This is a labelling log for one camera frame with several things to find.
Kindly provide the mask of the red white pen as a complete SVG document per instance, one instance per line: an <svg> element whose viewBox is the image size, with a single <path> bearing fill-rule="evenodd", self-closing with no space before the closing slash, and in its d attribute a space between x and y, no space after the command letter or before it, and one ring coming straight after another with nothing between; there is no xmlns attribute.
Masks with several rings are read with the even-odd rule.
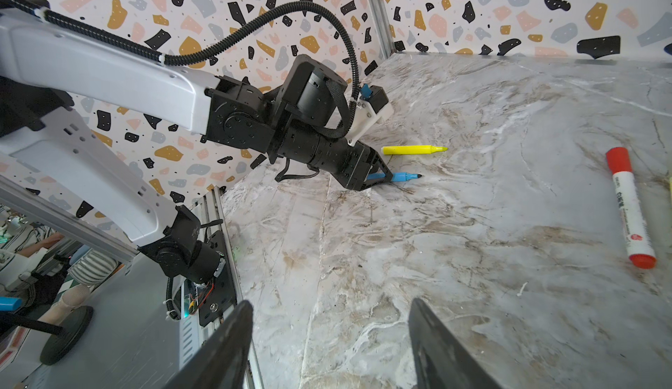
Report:
<svg viewBox="0 0 672 389"><path fill-rule="evenodd" d="M629 152L624 147L616 147L607 151L605 157L612 172L628 259L637 268L652 269L657 257L647 233Z"/></svg>

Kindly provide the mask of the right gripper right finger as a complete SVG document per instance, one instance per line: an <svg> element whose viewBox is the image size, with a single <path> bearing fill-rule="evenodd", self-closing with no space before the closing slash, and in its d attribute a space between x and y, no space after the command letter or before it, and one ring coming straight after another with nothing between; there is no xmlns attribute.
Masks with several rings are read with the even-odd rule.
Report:
<svg viewBox="0 0 672 389"><path fill-rule="evenodd" d="M420 298L411 303L409 336L419 388L498 388Z"/></svg>

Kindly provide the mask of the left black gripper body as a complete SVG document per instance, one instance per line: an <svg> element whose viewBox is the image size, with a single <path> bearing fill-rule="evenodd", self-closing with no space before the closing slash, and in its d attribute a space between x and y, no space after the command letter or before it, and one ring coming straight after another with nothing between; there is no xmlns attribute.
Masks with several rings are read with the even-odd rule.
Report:
<svg viewBox="0 0 672 389"><path fill-rule="evenodd" d="M278 182L309 179L324 171L345 189L356 190L356 165L367 148L371 147L362 143L350 147L347 139L327 138L310 127L290 126L271 142L267 155L271 163L279 157L285 159L285 168L276 175ZM292 161L304 163L310 173L290 174Z"/></svg>

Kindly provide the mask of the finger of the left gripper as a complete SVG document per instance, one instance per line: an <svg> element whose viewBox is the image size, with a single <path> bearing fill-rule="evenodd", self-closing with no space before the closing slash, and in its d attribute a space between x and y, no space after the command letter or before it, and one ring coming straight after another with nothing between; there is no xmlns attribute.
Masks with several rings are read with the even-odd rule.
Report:
<svg viewBox="0 0 672 389"><path fill-rule="evenodd" d="M380 184L388 184L394 174L374 149L364 149L356 165L356 189L365 191Z"/></svg>

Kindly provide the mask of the blue pen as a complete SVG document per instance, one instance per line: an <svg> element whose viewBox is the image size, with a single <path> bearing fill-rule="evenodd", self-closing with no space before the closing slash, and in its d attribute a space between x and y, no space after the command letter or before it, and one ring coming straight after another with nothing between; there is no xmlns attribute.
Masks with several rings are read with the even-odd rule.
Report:
<svg viewBox="0 0 672 389"><path fill-rule="evenodd" d="M423 177L422 174L411 174L411 173L407 173L407 172L398 172L398 173L394 173L392 175L392 178L390 179L390 181L392 183L400 183L400 182L408 182L408 181L411 181L411 180L420 179L422 177ZM370 174L367 178L368 178L367 180L385 179L385 173L384 172L378 172L378 173Z"/></svg>

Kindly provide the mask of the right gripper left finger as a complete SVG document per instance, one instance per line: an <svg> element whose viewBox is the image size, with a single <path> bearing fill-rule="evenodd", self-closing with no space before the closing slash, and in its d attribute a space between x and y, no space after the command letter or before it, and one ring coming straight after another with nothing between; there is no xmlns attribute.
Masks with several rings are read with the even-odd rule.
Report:
<svg viewBox="0 0 672 389"><path fill-rule="evenodd" d="M215 334L164 388L243 388L252 343L253 312L248 301L236 305Z"/></svg>

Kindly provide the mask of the yellow highlighter pen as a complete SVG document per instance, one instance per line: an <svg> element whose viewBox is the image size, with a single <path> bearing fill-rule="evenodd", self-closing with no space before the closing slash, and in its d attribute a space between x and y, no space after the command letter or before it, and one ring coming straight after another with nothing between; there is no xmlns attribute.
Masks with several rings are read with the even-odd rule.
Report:
<svg viewBox="0 0 672 389"><path fill-rule="evenodd" d="M431 155L448 151L447 147L438 147L432 145L413 145L413 146L384 146L381 148L385 156L416 156Z"/></svg>

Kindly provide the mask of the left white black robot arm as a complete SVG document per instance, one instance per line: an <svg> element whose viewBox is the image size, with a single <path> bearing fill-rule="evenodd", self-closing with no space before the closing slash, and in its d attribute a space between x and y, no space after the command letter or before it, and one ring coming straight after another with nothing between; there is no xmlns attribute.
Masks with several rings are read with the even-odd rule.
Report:
<svg viewBox="0 0 672 389"><path fill-rule="evenodd" d="M114 222L168 277L213 281L223 257L199 239L201 224L182 204L134 174L73 106L81 95L169 121L208 141L252 149L274 162L304 163L345 189L392 180L379 153L360 142L355 118L388 105L379 86L361 87L301 54L282 86L264 93L196 65L290 13L314 13L351 38L337 16L309 1L288 2L208 48L169 55L50 9L45 0L1 0L1 151L45 172Z"/></svg>

